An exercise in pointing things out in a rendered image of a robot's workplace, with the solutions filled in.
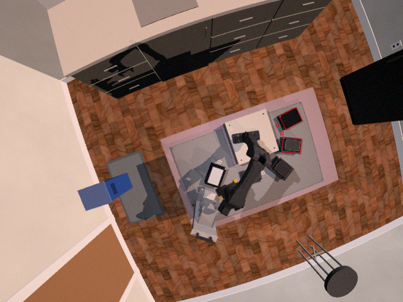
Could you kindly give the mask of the grey rack with shelves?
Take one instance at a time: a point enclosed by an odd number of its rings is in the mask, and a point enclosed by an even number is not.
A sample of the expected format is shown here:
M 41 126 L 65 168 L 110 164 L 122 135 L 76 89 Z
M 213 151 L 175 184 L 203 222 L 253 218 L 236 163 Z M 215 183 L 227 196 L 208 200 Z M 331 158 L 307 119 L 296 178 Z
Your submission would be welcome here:
M 203 197 L 203 194 L 205 191 L 208 191 L 208 190 L 200 188 L 200 192 L 196 199 L 196 203 L 195 203 L 196 207 L 194 210 L 195 217 L 193 220 L 192 229 L 217 236 L 215 220 L 219 213 L 218 213 L 218 211 L 216 211 L 216 209 L 217 209 L 217 206 L 215 205 L 216 201 Z M 208 192 L 214 193 L 211 191 L 208 191 Z M 217 193 L 214 193 L 214 194 L 216 194 L 216 196 L 217 196 Z M 216 198 L 216 196 L 215 196 L 215 198 Z M 203 197 L 203 199 L 202 199 L 202 197 Z M 201 205 L 200 205 L 200 203 L 201 203 Z

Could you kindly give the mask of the grey microplate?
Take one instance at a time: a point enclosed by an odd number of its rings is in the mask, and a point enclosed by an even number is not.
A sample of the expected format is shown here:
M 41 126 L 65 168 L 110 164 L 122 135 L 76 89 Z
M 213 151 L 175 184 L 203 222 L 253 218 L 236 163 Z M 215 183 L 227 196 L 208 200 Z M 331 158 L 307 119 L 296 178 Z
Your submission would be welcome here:
M 287 177 L 287 175 L 290 173 L 291 168 L 289 168 L 287 165 L 285 165 L 281 160 L 279 160 L 275 167 L 273 168 L 277 173 L 279 173 L 281 176 L 284 178 Z
M 288 140 L 285 139 L 284 149 L 290 151 L 298 151 L 300 150 L 300 140 Z

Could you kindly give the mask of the white microplate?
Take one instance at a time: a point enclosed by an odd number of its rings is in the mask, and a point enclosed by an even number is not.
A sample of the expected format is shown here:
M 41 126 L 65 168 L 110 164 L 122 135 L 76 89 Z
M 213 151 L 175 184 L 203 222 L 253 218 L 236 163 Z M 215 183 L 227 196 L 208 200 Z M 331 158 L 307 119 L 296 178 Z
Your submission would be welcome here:
M 212 167 L 212 171 L 210 173 L 210 176 L 208 178 L 208 183 L 210 184 L 214 184 L 216 186 L 218 186 L 219 182 L 220 182 L 220 178 L 222 177 L 222 173 L 224 170 L 216 168 L 216 167 Z

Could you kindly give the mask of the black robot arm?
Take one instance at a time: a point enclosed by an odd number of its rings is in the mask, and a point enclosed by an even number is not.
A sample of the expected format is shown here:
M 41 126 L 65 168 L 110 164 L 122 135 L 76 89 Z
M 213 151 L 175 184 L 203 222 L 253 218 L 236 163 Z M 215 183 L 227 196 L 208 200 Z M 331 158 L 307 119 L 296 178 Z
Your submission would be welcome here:
M 253 134 L 251 137 L 249 133 L 253 133 L 255 137 L 252 136 Z M 226 191 L 225 199 L 222 200 L 218 207 L 220 213 L 225 216 L 229 214 L 231 209 L 234 208 L 235 211 L 237 211 L 245 206 L 245 199 L 253 182 L 265 167 L 270 168 L 272 165 L 270 154 L 260 147 L 257 142 L 260 140 L 259 131 L 249 131 L 249 133 L 245 131 L 244 133 L 232 134 L 233 143 L 244 142 L 247 145 L 248 150 L 246 155 L 251 159 L 245 173 L 241 177 L 241 180 L 233 189 L 228 189 Z

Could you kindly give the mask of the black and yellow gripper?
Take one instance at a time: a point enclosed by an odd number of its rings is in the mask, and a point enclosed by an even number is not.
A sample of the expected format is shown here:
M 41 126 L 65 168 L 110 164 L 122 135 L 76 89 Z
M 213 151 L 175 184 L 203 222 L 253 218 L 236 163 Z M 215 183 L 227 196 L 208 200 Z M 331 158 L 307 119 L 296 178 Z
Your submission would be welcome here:
M 233 187 L 238 183 L 237 179 L 234 179 L 233 181 L 234 182 L 232 182 L 228 185 L 223 185 L 215 190 L 220 199 L 222 199 L 222 198 L 225 199 L 224 193 L 226 193 L 226 191 L 228 189 L 233 189 Z

